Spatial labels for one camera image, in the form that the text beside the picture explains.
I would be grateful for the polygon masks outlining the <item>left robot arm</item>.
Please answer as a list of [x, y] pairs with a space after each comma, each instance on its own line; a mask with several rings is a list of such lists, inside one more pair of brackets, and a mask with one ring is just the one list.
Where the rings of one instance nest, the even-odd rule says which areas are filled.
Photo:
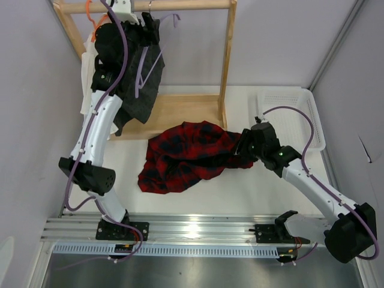
[[165, 63], [160, 47], [160, 20], [142, 13], [136, 22], [113, 17], [95, 32], [96, 56], [91, 99], [79, 139], [59, 168], [67, 175], [66, 192], [76, 185], [102, 213], [98, 240], [145, 241], [147, 223], [130, 221], [115, 192], [116, 173], [103, 166], [104, 150], [116, 127], [120, 136], [131, 120], [148, 121], [158, 97]]

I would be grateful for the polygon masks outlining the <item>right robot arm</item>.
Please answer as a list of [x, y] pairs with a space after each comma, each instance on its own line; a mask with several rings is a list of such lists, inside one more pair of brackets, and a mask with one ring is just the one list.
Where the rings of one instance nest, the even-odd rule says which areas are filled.
[[264, 167], [297, 188], [324, 219], [306, 217], [297, 212], [274, 227], [281, 242], [294, 236], [324, 245], [341, 263], [354, 258], [375, 260], [380, 254], [377, 240], [376, 212], [368, 203], [357, 204], [311, 172], [305, 155], [291, 146], [282, 146], [273, 126], [261, 122], [244, 129], [236, 154]]

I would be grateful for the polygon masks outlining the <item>lilac plastic hanger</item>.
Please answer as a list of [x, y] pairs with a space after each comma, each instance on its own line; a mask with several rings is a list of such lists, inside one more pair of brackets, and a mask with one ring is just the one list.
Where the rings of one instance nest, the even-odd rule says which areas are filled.
[[[151, 14], [151, 7], [152, 7], [152, 1], [149, 2], [148, 4], [148, 12]], [[162, 24], [162, 22], [168, 18], [172, 16], [172, 19], [173, 19], [173, 28], [176, 29], [177, 26], [178, 26], [178, 22], [181, 20], [179, 14], [177, 13], [170, 13], [170, 14], [167, 14], [165, 16], [163, 16], [162, 18], [160, 18], [160, 25]], [[163, 51], [164, 49], [166, 48], [167, 44], [168, 44], [169, 41], [167, 41], [164, 46], [162, 48], [160, 48], [160, 52], [157, 56], [157, 58], [155, 59], [152, 67], [150, 68], [149, 72], [147, 73], [146, 77], [143, 79], [143, 76], [142, 76], [142, 70], [143, 70], [143, 66], [144, 66], [144, 63], [145, 63], [145, 58], [146, 58], [146, 55], [147, 55], [147, 52], [149, 50], [149, 48], [151, 46], [147, 46], [147, 47], [143, 47], [143, 50], [142, 50], [142, 54], [140, 56], [140, 60], [139, 60], [139, 64], [138, 64], [138, 68], [137, 68], [137, 73], [136, 73], [136, 79], [135, 79], [135, 86], [134, 86], [134, 97], [135, 99], [138, 99], [139, 98], [139, 94], [140, 94], [140, 90], [145, 86], [146, 82], [148, 81], [152, 71], [154, 70], [157, 62], [160, 60], [160, 58], [162, 57], [162, 54], [163, 54]]]

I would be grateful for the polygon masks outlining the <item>red plaid skirt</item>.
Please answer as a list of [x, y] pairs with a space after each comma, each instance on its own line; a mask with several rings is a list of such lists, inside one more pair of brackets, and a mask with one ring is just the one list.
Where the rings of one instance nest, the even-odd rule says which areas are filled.
[[253, 161], [235, 154], [240, 138], [207, 121], [183, 122], [148, 140], [137, 184], [144, 193], [181, 193], [225, 169], [249, 169]]

